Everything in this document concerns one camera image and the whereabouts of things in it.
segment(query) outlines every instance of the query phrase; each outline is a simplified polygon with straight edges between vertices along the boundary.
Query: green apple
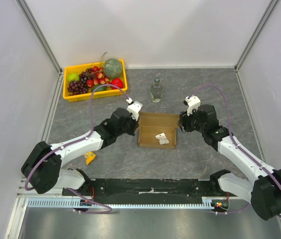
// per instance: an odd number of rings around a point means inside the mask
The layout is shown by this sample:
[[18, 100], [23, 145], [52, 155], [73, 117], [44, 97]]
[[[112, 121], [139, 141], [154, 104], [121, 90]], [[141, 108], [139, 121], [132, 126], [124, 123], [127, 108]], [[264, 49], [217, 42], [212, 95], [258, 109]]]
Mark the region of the green apple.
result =
[[71, 73], [71, 74], [68, 74], [67, 75], [67, 81], [68, 82], [71, 82], [71, 81], [79, 81], [80, 80], [80, 77], [78, 74], [76, 73]]

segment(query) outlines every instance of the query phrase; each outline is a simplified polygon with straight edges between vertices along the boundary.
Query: fruit basket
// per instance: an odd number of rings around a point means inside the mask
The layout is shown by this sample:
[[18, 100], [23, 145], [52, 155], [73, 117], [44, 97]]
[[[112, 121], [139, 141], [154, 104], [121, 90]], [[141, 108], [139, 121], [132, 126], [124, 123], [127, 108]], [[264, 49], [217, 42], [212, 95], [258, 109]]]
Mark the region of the fruit basket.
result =
[[[122, 59], [119, 59], [119, 61], [122, 64], [122, 73], [118, 78], [120, 78], [123, 82], [123, 88], [122, 88], [123, 92], [126, 92], [128, 89], [128, 85], [127, 85], [125, 64]], [[68, 92], [68, 89], [67, 89], [69, 86], [69, 81], [67, 80], [67, 76], [71, 73], [80, 74], [81, 72], [84, 72], [87, 68], [94, 67], [94, 66], [102, 67], [102, 64], [100, 62], [95, 62], [95, 63], [90, 63], [90, 64], [65, 67], [64, 81], [63, 81], [63, 98], [65, 100], [67, 100], [69, 102], [77, 102], [77, 101], [88, 100], [91, 97], [92, 93], [70, 96], [71, 93]], [[119, 95], [122, 95], [122, 92], [120, 90], [118, 90], [118, 89], [112, 90], [111, 88], [107, 88], [105, 91], [95, 92], [93, 95], [93, 99], [109, 97], [109, 96], [119, 96]]]

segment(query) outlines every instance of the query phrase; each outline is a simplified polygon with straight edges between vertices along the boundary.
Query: yellow object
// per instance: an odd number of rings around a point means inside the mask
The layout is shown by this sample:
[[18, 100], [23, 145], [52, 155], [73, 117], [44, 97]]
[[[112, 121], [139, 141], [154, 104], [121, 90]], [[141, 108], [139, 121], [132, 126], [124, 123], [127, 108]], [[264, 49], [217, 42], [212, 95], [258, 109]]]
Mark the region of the yellow object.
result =
[[[122, 82], [124, 84], [124, 88], [122, 88], [122, 90], [123, 90], [123, 92], [126, 93], [126, 91], [128, 89], [128, 85], [127, 85], [127, 78], [126, 78], [126, 71], [125, 71], [125, 63], [124, 63], [124, 60], [122, 60], [122, 59], [119, 59], [119, 61], [122, 64], [122, 73], [121, 73], [119, 79], [122, 80]], [[82, 71], [85, 71], [87, 68], [94, 67], [94, 66], [103, 67], [100, 62], [65, 67], [64, 80], [63, 80], [63, 98], [65, 100], [67, 100], [69, 102], [77, 102], [77, 101], [88, 100], [90, 98], [91, 93], [86, 93], [86, 94], [81, 94], [81, 95], [76, 95], [76, 96], [69, 96], [70, 93], [67, 91], [67, 87], [69, 86], [69, 82], [66, 79], [67, 79], [67, 76], [71, 73], [80, 74]], [[111, 88], [109, 88], [109, 89], [110, 90], [95, 92], [94, 95], [93, 95], [93, 99], [108, 97], [108, 96], [122, 95], [122, 92], [118, 89], [116, 89], [116, 90], [112, 90]]]
[[93, 152], [89, 152], [84, 154], [85, 159], [86, 159], [86, 165], [89, 165], [90, 162], [92, 162], [94, 160], [94, 158], [96, 157], [96, 154], [94, 154]]

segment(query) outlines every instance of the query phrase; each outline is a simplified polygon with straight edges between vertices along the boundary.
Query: white paper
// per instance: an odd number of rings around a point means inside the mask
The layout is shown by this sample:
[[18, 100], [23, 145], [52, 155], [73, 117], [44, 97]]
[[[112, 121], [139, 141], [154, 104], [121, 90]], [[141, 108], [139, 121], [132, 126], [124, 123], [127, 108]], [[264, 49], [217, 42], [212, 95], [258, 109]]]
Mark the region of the white paper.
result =
[[159, 140], [159, 144], [169, 143], [169, 140], [167, 139], [165, 133], [160, 133], [160, 134], [156, 135], [156, 139]]

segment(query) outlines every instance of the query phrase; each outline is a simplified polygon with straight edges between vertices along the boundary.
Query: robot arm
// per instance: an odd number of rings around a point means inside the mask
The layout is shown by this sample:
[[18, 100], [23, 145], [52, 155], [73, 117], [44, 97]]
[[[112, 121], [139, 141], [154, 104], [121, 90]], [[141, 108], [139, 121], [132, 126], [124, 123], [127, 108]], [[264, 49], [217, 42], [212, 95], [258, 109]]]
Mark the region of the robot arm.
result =
[[281, 191], [267, 172], [281, 184], [281, 169], [275, 170], [257, 158], [235, 136], [234, 143], [228, 129], [219, 125], [214, 106], [200, 105], [196, 96], [186, 97], [184, 104], [188, 109], [180, 113], [179, 126], [182, 131], [200, 132], [208, 145], [231, 160], [248, 178], [242, 179], [228, 170], [222, 170], [210, 176], [215, 189], [230, 192], [251, 203], [254, 211], [264, 220], [279, 215]]
[[29, 182], [38, 194], [46, 193], [51, 188], [79, 189], [86, 175], [81, 170], [61, 169], [62, 166], [86, 152], [97, 151], [115, 143], [117, 137], [124, 133], [135, 135], [142, 104], [133, 102], [131, 98], [127, 102], [127, 109], [117, 108], [109, 119], [94, 127], [92, 134], [89, 131], [65, 142], [48, 145], [43, 141], [35, 146], [21, 169], [26, 178], [44, 156], [60, 149], [43, 161], [30, 178]]

